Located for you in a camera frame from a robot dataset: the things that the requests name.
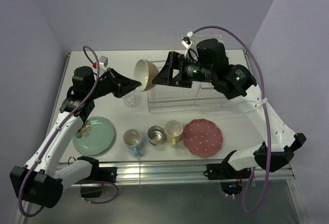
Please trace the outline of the metal tin cup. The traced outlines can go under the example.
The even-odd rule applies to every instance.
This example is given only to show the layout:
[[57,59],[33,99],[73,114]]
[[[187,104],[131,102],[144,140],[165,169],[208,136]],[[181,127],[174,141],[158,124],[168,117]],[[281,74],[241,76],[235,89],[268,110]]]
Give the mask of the metal tin cup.
[[163,142],[163,137],[164,137],[164,131],[160,126],[152,126],[149,128],[148,132],[148,139],[149,142],[153,146],[159,146]]

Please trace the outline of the yellow ceramic mug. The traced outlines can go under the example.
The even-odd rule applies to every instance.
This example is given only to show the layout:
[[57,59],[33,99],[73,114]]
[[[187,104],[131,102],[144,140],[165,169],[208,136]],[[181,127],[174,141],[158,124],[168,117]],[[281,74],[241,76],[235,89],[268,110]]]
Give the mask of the yellow ceramic mug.
[[183,125],[179,121],[170,120],[164,127],[167,140],[170,142],[172,147],[175,147],[182,136],[184,130]]

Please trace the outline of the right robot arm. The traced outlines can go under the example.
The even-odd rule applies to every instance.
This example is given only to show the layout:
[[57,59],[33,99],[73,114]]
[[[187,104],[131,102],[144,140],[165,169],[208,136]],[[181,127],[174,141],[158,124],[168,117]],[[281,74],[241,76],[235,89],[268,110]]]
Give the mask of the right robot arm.
[[215,38],[196,44],[197,60],[170,51],[155,85],[191,88],[193,82],[208,82],[235,104],[252,122],[263,142],[244,151],[232,151],[222,166],[225,176],[259,166],[275,172],[290,163],[306,141],[303,133],[289,128],[264,97],[262,88],[247,67],[230,64],[225,46]]

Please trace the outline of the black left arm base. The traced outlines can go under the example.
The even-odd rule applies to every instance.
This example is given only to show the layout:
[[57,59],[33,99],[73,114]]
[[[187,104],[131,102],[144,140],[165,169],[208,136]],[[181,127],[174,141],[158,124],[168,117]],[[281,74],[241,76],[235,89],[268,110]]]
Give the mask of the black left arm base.
[[97,201],[101,196],[110,196],[110,200],[115,199],[119,194],[119,188],[115,185],[116,177],[116,167],[101,167],[95,179],[83,179],[79,182],[81,184],[91,184],[91,186],[80,187],[81,197],[96,198]]

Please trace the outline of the beige ceramic bowl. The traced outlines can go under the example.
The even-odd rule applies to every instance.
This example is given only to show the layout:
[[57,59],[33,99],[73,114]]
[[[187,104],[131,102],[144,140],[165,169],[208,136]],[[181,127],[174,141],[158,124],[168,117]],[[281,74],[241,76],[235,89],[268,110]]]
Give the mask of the beige ceramic bowl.
[[148,60],[139,60],[134,68],[134,79],[141,83],[141,86],[137,87],[138,92],[146,92],[154,88],[154,78],[159,73],[155,64]]

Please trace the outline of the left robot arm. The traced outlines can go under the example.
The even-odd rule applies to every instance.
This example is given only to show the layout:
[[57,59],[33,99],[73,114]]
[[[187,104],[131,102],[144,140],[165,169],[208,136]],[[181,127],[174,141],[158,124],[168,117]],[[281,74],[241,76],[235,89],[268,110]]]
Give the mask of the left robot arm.
[[81,156],[61,170],[57,169],[59,161],[94,109],[95,99],[108,94],[121,98],[139,86],[140,82],[124,77],[111,68],[98,75],[94,74],[91,67],[77,68],[55,125],[25,165],[15,166],[10,172],[19,202],[27,201],[43,208],[53,208],[68,187],[81,180],[97,181],[100,176],[97,159]]

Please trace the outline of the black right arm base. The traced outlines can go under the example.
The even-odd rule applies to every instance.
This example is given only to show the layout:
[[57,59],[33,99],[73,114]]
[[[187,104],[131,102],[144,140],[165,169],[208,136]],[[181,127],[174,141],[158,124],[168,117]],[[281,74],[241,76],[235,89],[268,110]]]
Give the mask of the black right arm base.
[[225,163],[209,163],[203,175],[209,180],[231,179],[231,167]]

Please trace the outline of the blue ceramic mug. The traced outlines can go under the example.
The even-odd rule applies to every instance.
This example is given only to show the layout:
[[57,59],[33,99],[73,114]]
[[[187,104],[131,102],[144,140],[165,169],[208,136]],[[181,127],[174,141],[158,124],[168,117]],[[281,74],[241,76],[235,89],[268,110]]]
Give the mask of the blue ceramic mug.
[[139,151],[142,147],[142,136],[138,130],[128,129],[123,134],[123,142],[136,157],[139,156]]

